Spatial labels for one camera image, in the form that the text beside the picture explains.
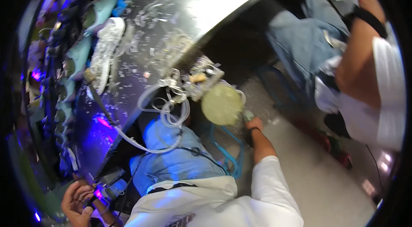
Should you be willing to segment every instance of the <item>metal shavings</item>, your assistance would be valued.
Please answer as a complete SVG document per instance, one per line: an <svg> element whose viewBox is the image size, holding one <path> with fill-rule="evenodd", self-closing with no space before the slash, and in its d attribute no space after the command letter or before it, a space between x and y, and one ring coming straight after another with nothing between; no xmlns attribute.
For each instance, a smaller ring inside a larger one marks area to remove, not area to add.
<svg viewBox="0 0 412 227"><path fill-rule="evenodd" d="M143 77L145 77L146 79L150 78L150 75L152 75L152 74L148 70L145 71L145 73L143 73Z"/></svg>

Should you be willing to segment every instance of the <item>green object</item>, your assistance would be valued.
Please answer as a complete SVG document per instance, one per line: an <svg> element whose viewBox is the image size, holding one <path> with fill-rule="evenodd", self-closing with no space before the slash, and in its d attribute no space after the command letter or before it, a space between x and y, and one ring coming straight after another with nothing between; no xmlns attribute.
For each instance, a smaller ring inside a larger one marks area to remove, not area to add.
<svg viewBox="0 0 412 227"><path fill-rule="evenodd" d="M216 84L202 99L202 111L216 125L234 125L243 111L239 93L230 85Z"/></svg>
<svg viewBox="0 0 412 227"><path fill-rule="evenodd" d="M243 113L243 117L245 121L251 121L253 118L255 118L255 115L251 111L245 111Z"/></svg>

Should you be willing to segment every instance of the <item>black cable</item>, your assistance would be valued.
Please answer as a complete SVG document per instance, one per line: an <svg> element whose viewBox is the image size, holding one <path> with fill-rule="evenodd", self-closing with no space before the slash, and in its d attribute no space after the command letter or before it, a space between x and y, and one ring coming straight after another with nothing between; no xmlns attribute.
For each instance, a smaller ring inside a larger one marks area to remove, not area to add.
<svg viewBox="0 0 412 227"><path fill-rule="evenodd" d="M378 163L376 162L375 157L373 156L372 152L370 151L369 146L366 145L366 147L368 148L369 153L370 153L370 155L372 156L373 161L375 162L376 170L378 171L379 184L381 185L381 191L384 192L384 186L382 185L381 174L379 173Z"/></svg>
<svg viewBox="0 0 412 227"><path fill-rule="evenodd" d="M190 149L190 148L186 148L186 147L177 147L177 148L183 149L183 150L186 150L186 151L195 153L195 154L197 154L197 155L200 155L200 156L202 156L202 157L204 157L204 158L207 158L207 159L210 160L212 163L214 163L214 164L217 165L219 168L221 168L224 173L226 173L226 171L224 170L223 166L221 166L220 164L216 163L212 158L208 157L207 155L205 155L205 154L203 154L203 153L201 153L201 152L192 150L192 149Z"/></svg>
<svg viewBox="0 0 412 227"><path fill-rule="evenodd" d="M123 211L123 208L124 208L124 206L125 206L125 204L126 204L127 188L129 187L129 184L133 181L133 178L134 178L134 176L135 176L136 173L137 173L137 169L139 169L140 163L142 162L143 158L144 158L146 155L147 155L147 154L144 154L144 155L142 156L142 158L140 158L140 161L139 161L139 163L137 164L136 170L134 170L134 173L133 173L133 175L131 176L130 180L126 183L126 188L124 189L124 195L123 195L124 199L123 199L123 203L121 204L121 207L120 207L120 210L119 210L119 214L117 215L115 222L112 223L109 227L112 227L113 225L115 225L115 224L117 223L117 221L119 221L120 214L121 214L121 212Z"/></svg>

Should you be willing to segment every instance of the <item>blue fabric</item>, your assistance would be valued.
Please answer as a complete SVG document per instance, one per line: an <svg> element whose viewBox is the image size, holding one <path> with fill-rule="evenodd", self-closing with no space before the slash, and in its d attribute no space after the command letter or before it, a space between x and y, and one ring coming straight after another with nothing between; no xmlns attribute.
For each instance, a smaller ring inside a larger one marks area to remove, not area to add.
<svg viewBox="0 0 412 227"><path fill-rule="evenodd" d="M148 124L143 134L146 147L149 149L164 149L171 146L177 139L179 129L169 128L157 119ZM212 155L203 147L200 139L188 127L183 127L180 147L192 149L198 147L207 157L214 160ZM130 160L131 174L139 164L133 183L140 195L147 194L147 189L164 180L192 180L226 175L225 172L207 158L193 155L183 149L173 149L164 154L140 155Z"/></svg>
<svg viewBox="0 0 412 227"><path fill-rule="evenodd" d="M313 99L319 66L342 54L326 41L323 31L343 42L349 31L326 0L305 0L301 8L307 18L282 10L270 22L266 36L291 78Z"/></svg>

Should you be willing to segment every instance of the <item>hand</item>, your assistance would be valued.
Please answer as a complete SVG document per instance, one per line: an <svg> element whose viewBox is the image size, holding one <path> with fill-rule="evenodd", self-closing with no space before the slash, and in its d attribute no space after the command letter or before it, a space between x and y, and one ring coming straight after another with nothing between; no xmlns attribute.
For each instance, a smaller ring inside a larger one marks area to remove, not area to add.
<svg viewBox="0 0 412 227"><path fill-rule="evenodd" d="M258 128L260 131L263 131L263 122L257 117L253 118L251 121L247 121L245 124L247 129Z"/></svg>
<svg viewBox="0 0 412 227"><path fill-rule="evenodd" d="M83 209L83 202L92 197L93 188L88 185L81 186L78 181L67 188L61 202L61 209L63 209L73 227L90 226L93 209L90 206Z"/></svg>
<svg viewBox="0 0 412 227"><path fill-rule="evenodd" d="M372 13L381 23L385 23L385 12L378 0L359 0L359 7Z"/></svg>

